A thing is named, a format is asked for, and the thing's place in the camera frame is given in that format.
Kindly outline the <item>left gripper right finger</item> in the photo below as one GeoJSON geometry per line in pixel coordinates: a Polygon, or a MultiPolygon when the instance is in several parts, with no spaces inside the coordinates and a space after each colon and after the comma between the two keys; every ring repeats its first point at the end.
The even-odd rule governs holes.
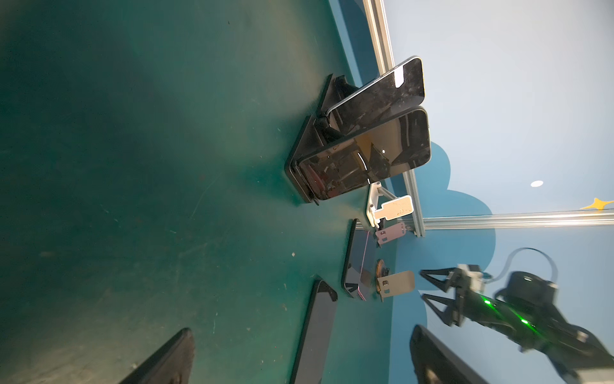
{"type": "Polygon", "coordinates": [[[487,383],[473,368],[422,325],[414,326],[409,341],[409,350],[417,382],[420,384],[487,383]]]}

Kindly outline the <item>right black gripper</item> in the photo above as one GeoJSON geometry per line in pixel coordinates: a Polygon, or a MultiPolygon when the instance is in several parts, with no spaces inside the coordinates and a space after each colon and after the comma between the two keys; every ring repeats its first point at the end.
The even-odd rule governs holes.
{"type": "Polygon", "coordinates": [[[422,294],[425,304],[446,326],[462,326],[466,319],[497,331],[505,336],[513,335],[513,327],[497,309],[492,299],[470,289],[471,278],[458,275],[456,268],[420,270],[419,275],[438,290],[447,292],[454,288],[454,299],[432,294],[422,294]]]}

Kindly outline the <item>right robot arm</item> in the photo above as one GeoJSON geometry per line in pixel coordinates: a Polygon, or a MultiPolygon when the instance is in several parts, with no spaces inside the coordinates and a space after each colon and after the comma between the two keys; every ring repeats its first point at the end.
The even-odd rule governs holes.
{"type": "Polygon", "coordinates": [[[470,319],[514,342],[522,352],[537,350],[548,357],[567,383],[611,383],[613,356],[590,331],[568,323],[555,305],[556,283],[529,272],[515,271],[492,298],[484,295],[486,280],[477,265],[421,270],[420,276],[453,298],[424,294],[423,300],[447,326],[470,319]]]}

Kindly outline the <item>white phone stand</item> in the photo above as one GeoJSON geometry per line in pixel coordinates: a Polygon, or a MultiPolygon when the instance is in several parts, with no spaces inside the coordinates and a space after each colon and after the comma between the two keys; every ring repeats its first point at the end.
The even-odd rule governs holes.
{"type": "Polygon", "coordinates": [[[397,197],[382,186],[381,182],[369,185],[366,203],[366,218],[373,228],[379,228],[382,220],[392,221],[414,212],[410,195],[397,197]]]}

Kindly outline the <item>purple phone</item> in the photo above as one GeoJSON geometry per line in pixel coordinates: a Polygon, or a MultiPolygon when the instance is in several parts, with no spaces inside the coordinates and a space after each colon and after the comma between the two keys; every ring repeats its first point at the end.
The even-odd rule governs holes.
{"type": "Polygon", "coordinates": [[[369,301],[376,270],[377,241],[358,219],[351,224],[342,274],[342,286],[354,299],[369,301]]]}

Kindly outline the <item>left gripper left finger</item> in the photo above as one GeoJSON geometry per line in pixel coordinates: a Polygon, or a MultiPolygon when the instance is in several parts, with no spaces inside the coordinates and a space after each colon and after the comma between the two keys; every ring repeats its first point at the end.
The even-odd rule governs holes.
{"type": "Polygon", "coordinates": [[[183,328],[140,364],[120,384],[188,384],[196,345],[190,328],[183,328]]]}

